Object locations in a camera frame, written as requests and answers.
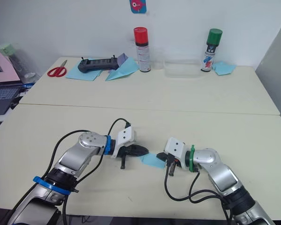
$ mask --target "black cable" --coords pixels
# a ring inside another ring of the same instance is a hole
[[[126,122],[125,128],[131,126],[131,124],[130,124],[126,119],[124,119],[124,118],[118,118],[118,119],[116,119],[116,120],[113,122],[113,124],[111,125],[111,127],[110,127],[110,129],[109,129],[107,135],[110,135],[113,126],[115,125],[115,123],[117,123],[117,122],[120,121],[120,120]],[[103,156],[104,156],[104,152],[103,152],[103,154],[101,155],[101,158],[99,159],[99,163],[96,165],[96,167],[95,167],[93,170],[91,170],[89,173],[87,173],[85,176],[83,176],[80,180],[78,180],[78,181],[76,182],[76,184],[80,183],[80,182],[83,181],[86,177],[88,177],[90,174],[92,174],[94,171],[96,171],[96,169],[97,169],[97,168],[99,167],[99,165],[101,165],[101,163],[102,163]]]
[[[62,206],[62,220],[63,220],[63,225],[67,225],[67,220],[66,220],[66,205],[67,205],[67,200],[68,200],[68,195],[65,196],[63,206]]]
[[[225,201],[218,193],[216,193],[215,191],[212,191],[212,190],[201,190],[201,191],[197,191],[197,192],[194,192],[193,194],[191,194],[192,188],[193,188],[193,186],[194,186],[194,184],[195,184],[195,182],[197,181],[197,179],[198,179],[199,176],[200,176],[200,172],[197,173],[196,177],[194,178],[194,180],[193,180],[193,182],[192,182],[192,184],[191,184],[191,186],[190,186],[189,195],[194,196],[194,195],[198,194],[199,192],[200,192],[200,193],[202,193],[202,192],[210,192],[210,193],[213,193],[214,195],[210,195],[209,198],[217,198],[217,197],[214,197],[214,196],[220,197],[221,208],[223,209],[223,212],[224,212],[224,214],[225,214],[225,218],[226,218],[227,224],[231,224],[231,221],[232,221],[232,211],[230,210],[230,217],[228,217],[228,214],[227,214],[227,211],[225,210],[225,205],[224,205],[224,203],[225,203],[226,201]],[[207,198],[204,197],[204,198],[201,198],[201,199],[199,199],[199,200],[192,200],[191,197],[190,197],[190,198],[189,198],[189,201],[190,201],[191,203],[196,204],[196,203],[200,203],[200,202],[202,202],[202,201],[204,201],[204,200],[206,200],[206,199],[207,199]]]
[[[44,179],[45,176],[50,172],[51,168],[52,168],[52,165],[53,165],[53,161],[54,161],[54,158],[55,158],[55,155],[56,155],[56,151],[57,151],[57,148],[59,147],[60,143],[65,139],[67,138],[68,136],[74,134],[74,133],[78,133],[78,132],[88,132],[89,130],[74,130],[72,132],[69,132],[68,134],[64,135],[55,145],[55,148],[53,150],[53,153],[52,153],[52,157],[51,157],[51,161],[47,167],[47,170],[46,172],[43,174],[43,176],[41,177],[41,179]]]
[[[122,120],[122,121],[125,121],[125,122],[126,122],[125,128],[131,126],[131,124],[130,124],[126,119],[124,119],[124,118],[118,118],[118,119],[116,119],[116,120],[113,122],[113,124],[111,125],[111,127],[110,127],[110,129],[109,129],[109,131],[108,131],[108,135],[110,135],[111,130],[112,130],[114,124],[115,124],[117,121],[119,121],[119,120]]]
[[[41,179],[44,179],[44,177],[48,174],[48,172],[50,172],[52,165],[53,165],[53,161],[55,158],[55,154],[57,151],[58,146],[60,145],[61,141],[63,141],[66,137],[68,137],[69,135],[72,135],[74,133],[78,133],[78,132],[87,132],[88,130],[75,130],[72,132],[69,132],[68,134],[64,135],[55,145],[55,148],[53,150],[52,156],[51,156],[51,160],[50,163],[47,167],[46,172],[43,174],[43,176],[41,177]],[[5,217],[5,220],[2,221],[4,222],[3,224],[7,224],[9,219],[11,218],[11,216],[13,215],[13,213],[15,212],[15,210],[17,209],[17,207],[22,203],[22,201],[28,196],[28,194],[35,188],[35,186],[37,185],[37,183],[33,184],[32,187],[30,187],[30,189],[21,197],[21,199],[16,203],[16,205],[13,207],[13,209],[9,212],[9,215],[7,217]]]
[[[196,182],[196,180],[198,179],[200,173],[198,172],[198,174],[196,175],[195,179],[193,180],[191,186],[190,186],[190,191],[189,191],[189,195],[187,197],[184,197],[184,198],[175,198],[173,197],[169,191],[168,191],[168,188],[167,188],[167,178],[168,178],[168,171],[169,171],[169,166],[167,166],[167,171],[166,171],[166,174],[165,174],[165,178],[164,178],[164,188],[165,188],[165,192],[167,193],[168,197],[170,197],[172,200],[174,201],[178,201],[178,202],[181,202],[181,201],[185,201],[187,199],[189,199],[192,203],[200,203],[202,201],[205,201],[207,199],[211,199],[211,198],[216,198],[216,199],[219,199],[221,201],[221,205],[222,205],[222,208],[223,208],[223,211],[224,211],[224,214],[225,214],[225,217],[226,217],[226,221],[227,221],[227,224],[230,225],[231,224],[231,221],[232,221],[232,211],[230,210],[230,217],[228,217],[227,215],[227,212],[226,210],[224,209],[224,204],[226,203],[226,201],[216,192],[212,191],[212,190],[208,190],[208,189],[203,189],[203,190],[199,190],[199,191],[196,191],[194,193],[191,193],[192,191],[192,188]],[[195,195],[197,194],[200,194],[200,193],[212,193],[214,195],[209,195],[209,196],[205,196],[199,200],[192,200],[191,197],[194,197]]]

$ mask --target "light blue paper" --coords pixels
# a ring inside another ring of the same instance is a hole
[[[138,65],[133,58],[129,57],[124,63],[117,69],[110,72],[106,81],[114,80],[119,77],[128,76],[138,70]]]
[[[162,169],[165,167],[165,162],[158,159],[156,157],[156,154],[148,153],[144,156],[140,156],[139,158],[143,162],[143,164],[155,166]]]
[[[231,74],[235,69],[236,65],[229,65],[223,61],[213,63],[212,69],[217,73],[217,75]]]
[[[94,79],[97,78],[97,76],[99,76],[102,72],[102,70],[95,70],[84,74],[78,69],[79,64],[80,62],[77,62],[77,64],[69,71],[69,73],[65,77],[84,81],[94,81]]]

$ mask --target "black remote controller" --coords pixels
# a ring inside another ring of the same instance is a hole
[[[117,64],[117,58],[113,56],[110,59],[102,59],[102,60],[89,60],[83,59],[80,62],[78,69],[82,73],[87,73],[93,70],[106,70],[106,69],[117,69],[119,66]]]

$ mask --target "laptop keyboard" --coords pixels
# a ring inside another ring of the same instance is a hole
[[[11,99],[17,92],[17,88],[4,88],[0,89],[0,100]]]

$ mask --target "blue ring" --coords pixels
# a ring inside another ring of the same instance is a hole
[[[44,180],[42,180],[42,179],[41,179],[40,177],[38,177],[38,176],[34,177],[33,181],[34,181],[35,183],[38,183],[38,184],[40,184],[40,185],[42,185],[42,186],[48,188],[48,189],[51,189],[51,190],[56,191],[56,192],[59,192],[59,193],[61,193],[61,194],[63,194],[63,195],[70,195],[70,193],[71,193],[71,191],[62,189],[62,188],[60,188],[60,187],[56,187],[56,186],[54,186],[54,185],[52,185],[52,184],[49,184],[49,183],[45,182]]]
[[[107,144],[106,144],[106,147],[105,147],[105,153],[104,155],[108,155],[108,153],[110,152],[111,150],[111,136],[110,135],[107,135]]]

